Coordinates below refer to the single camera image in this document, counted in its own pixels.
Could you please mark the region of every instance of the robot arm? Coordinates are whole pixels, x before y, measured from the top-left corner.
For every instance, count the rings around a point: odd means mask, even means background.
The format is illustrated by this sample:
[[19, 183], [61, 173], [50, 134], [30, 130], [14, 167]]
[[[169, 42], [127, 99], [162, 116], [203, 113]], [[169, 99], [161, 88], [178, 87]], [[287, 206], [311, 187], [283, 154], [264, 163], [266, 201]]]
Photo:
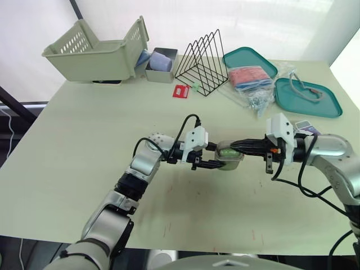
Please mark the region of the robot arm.
[[160, 133], [153, 133], [147, 139], [157, 144], [162, 153], [149, 141], [135, 155], [115, 188], [110, 190], [97, 210], [86, 223], [81, 240], [60, 253], [46, 270], [94, 269], [107, 270], [111, 261], [124, 249], [134, 226], [128, 215], [135, 213], [147, 186], [158, 171], [160, 162], [166, 160], [175, 164], [177, 160], [192, 163], [192, 169], [220, 168], [216, 160], [203, 161], [202, 149], [215, 150], [216, 145], [208, 142], [208, 133], [198, 123], [186, 134], [184, 142]]
[[267, 120], [264, 139], [236, 141], [231, 147], [243, 154], [262, 156], [266, 161], [266, 172], [272, 173], [272, 161], [282, 166], [294, 162], [319, 169], [330, 182], [339, 200], [344, 204], [350, 219], [350, 226], [358, 239], [354, 244], [358, 254], [360, 243], [360, 158], [354, 153], [350, 143], [343, 137], [324, 134], [302, 136], [293, 134], [293, 126], [283, 114]]

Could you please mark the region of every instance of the green lid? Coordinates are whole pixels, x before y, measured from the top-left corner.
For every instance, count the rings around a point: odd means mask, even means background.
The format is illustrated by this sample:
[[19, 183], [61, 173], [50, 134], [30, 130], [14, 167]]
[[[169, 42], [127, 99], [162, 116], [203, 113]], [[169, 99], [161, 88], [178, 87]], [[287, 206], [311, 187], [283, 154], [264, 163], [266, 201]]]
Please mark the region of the green lid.
[[[309, 90], [303, 89], [298, 80], [292, 80], [292, 83], [294, 87], [309, 98], [318, 97]], [[343, 110], [341, 109], [338, 100], [328, 88], [319, 84], [308, 82], [303, 83], [306, 87], [319, 89], [323, 92], [324, 98], [318, 102], [306, 100], [291, 89], [289, 79], [280, 78], [275, 82], [276, 103], [284, 110], [300, 114], [309, 114], [328, 118], [335, 118], [343, 114]]]
[[249, 47], [241, 47], [225, 54], [223, 62], [228, 68], [237, 68], [239, 66], [261, 66], [272, 79], [277, 75], [277, 68]]

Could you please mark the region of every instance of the white cable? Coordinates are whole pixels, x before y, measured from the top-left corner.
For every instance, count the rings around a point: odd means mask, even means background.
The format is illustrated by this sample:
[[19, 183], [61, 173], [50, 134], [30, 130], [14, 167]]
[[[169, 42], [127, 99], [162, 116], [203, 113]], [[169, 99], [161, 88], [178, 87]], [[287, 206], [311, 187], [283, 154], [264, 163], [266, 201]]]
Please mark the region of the white cable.
[[21, 258], [21, 251], [23, 250], [23, 242], [24, 242], [24, 239], [22, 238], [21, 242], [20, 242], [20, 248], [19, 248], [19, 260], [20, 260], [20, 264], [21, 264], [21, 269], [25, 270], [23, 259]]
[[[9, 143], [9, 150], [7, 151], [7, 154], [6, 154], [6, 159], [8, 159], [8, 157], [10, 156], [10, 153], [11, 153], [12, 139], [14, 138], [15, 132], [11, 128], [11, 115], [8, 114], [7, 112], [5, 112], [3, 109], [0, 109], [0, 111], [9, 117], [8, 126], [9, 126], [9, 130], [11, 131], [11, 137], [10, 137], [10, 143]], [[19, 260], [20, 260], [20, 264], [21, 264], [21, 269], [25, 270], [23, 259], [21, 258], [21, 252], [23, 250], [23, 242], [24, 242], [24, 239], [22, 238], [20, 241], [20, 248], [19, 248]]]
[[7, 151], [7, 155], [6, 155], [6, 159], [8, 159], [8, 157], [10, 156], [10, 153], [11, 153], [11, 148], [12, 148], [12, 139], [14, 138], [14, 135], [15, 135], [15, 132], [12, 130], [11, 128], [11, 115], [8, 114], [7, 112], [5, 112], [3, 109], [0, 109], [0, 111], [7, 115], [9, 117], [9, 122], [8, 122], [8, 126], [9, 126], [9, 129], [11, 131], [11, 137], [10, 137], [10, 145], [9, 145], [9, 151]]
[[[304, 90], [309, 90], [309, 91], [311, 91], [312, 93], [318, 95], [319, 98], [309, 98], [309, 97], [307, 97], [306, 95], [302, 94], [299, 90], [297, 90], [297, 88], [293, 85], [293, 76], [296, 77], [296, 79], [298, 80], [298, 82], [300, 83], [301, 87], [302, 87]], [[300, 97], [302, 97], [302, 98], [305, 99], [305, 100], [312, 101], [312, 102], [318, 102], [318, 101], [320, 101], [320, 100], [322, 100], [322, 99], [324, 98], [324, 93], [323, 93], [322, 91], [320, 91], [320, 90], [317, 89], [317, 88], [305, 86], [304, 83], [299, 79], [299, 77], [298, 77], [298, 76], [296, 75], [296, 73], [294, 73], [294, 72], [290, 73], [289, 82], [290, 82], [290, 87], [291, 87], [291, 89], [292, 89], [296, 94], [298, 94]]]

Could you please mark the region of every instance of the white wall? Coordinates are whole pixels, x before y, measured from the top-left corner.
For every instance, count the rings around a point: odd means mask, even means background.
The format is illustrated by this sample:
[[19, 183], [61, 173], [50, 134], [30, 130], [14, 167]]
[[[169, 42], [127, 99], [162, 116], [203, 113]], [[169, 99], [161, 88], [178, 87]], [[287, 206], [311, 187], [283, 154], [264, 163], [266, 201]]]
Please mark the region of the white wall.
[[0, 1], [0, 86], [19, 101], [48, 101], [64, 77], [41, 56], [77, 20], [65, 0]]
[[330, 69], [360, 109], [360, 30], [354, 35]]
[[[336, 59], [360, 24], [359, 0], [77, 0], [100, 39], [122, 39], [139, 15], [149, 49], [177, 48], [220, 29], [224, 51], [268, 59]], [[64, 81], [43, 49], [76, 20], [67, 0], [0, 1], [0, 85], [20, 101], [49, 100]]]

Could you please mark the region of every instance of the red card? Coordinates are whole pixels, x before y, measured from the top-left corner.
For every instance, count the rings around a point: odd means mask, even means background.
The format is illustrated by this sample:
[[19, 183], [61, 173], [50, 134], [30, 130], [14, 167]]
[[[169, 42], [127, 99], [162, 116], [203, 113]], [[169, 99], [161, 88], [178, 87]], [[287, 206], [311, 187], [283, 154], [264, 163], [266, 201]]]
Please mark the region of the red card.
[[177, 84], [174, 89], [173, 97], [187, 98], [187, 95], [189, 94], [189, 88], [189, 85]]

